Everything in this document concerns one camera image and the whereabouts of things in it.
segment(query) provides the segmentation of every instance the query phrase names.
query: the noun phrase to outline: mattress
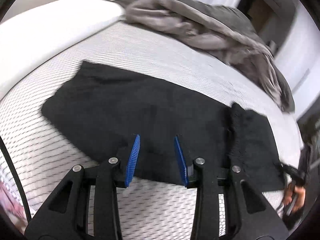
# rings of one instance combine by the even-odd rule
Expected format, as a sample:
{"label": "mattress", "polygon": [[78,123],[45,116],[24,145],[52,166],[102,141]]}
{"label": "mattress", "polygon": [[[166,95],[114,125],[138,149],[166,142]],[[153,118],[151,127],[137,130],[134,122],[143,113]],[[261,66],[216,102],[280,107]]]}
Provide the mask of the mattress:
{"label": "mattress", "polygon": [[[268,118],[280,160],[298,166],[301,136],[295,119],[282,113],[265,92],[209,54],[166,35],[120,21],[51,58],[23,78],[0,101],[0,134],[33,213],[74,165],[96,165],[55,129],[40,111],[44,101],[75,75],[83,60],[165,79],[225,105],[237,102],[244,109],[253,109]],[[0,177],[19,198],[2,155]],[[145,239],[149,237],[150,230],[153,230],[153,239],[190,238],[196,189],[134,178],[130,187],[117,189],[117,193],[124,239]],[[263,194],[273,208],[281,203],[283,197],[283,191]],[[219,234],[223,235],[222,194],[219,195],[219,203]],[[90,210],[88,229],[93,234]]]}

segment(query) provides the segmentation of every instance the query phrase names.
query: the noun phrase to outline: black cloth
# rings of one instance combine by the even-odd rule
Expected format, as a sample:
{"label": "black cloth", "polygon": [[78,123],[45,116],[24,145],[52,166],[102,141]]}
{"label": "black cloth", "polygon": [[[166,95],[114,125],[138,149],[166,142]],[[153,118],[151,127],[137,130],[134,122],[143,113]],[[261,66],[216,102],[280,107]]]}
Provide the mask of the black cloth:
{"label": "black cloth", "polygon": [[[246,173],[263,191],[283,189],[268,119],[240,106],[236,110],[242,113],[241,158]],[[174,184],[182,184],[173,147],[177,134],[189,158],[215,157],[217,167],[229,168],[230,111],[171,82],[88,62],[42,107],[58,130],[100,163],[123,152],[118,149],[139,134],[135,176]]]}

